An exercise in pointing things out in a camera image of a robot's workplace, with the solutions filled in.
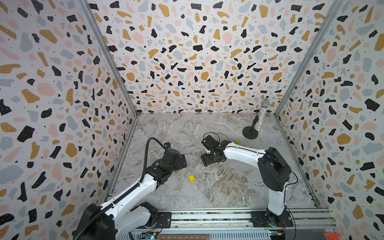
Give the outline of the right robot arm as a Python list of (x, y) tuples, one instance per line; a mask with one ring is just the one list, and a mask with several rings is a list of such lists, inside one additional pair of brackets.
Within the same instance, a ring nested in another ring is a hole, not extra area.
[(265, 216), (254, 223), (274, 227), (288, 225), (288, 221), (285, 220), (288, 216), (285, 196), (292, 169), (277, 149), (272, 147), (267, 150), (251, 149), (227, 140), (218, 142), (210, 135), (202, 140), (202, 145), (206, 150), (206, 153), (201, 155), (205, 167), (226, 160), (235, 160), (260, 171), (263, 183), (269, 189), (269, 203)]

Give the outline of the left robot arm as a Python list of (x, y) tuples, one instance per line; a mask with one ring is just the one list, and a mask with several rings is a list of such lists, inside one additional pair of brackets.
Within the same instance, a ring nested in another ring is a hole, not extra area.
[(187, 167), (177, 150), (165, 150), (162, 159), (145, 169), (144, 175), (123, 192), (97, 206), (89, 205), (72, 235), (75, 240), (117, 240), (133, 230), (162, 226), (159, 210), (142, 200), (164, 184), (174, 171)]

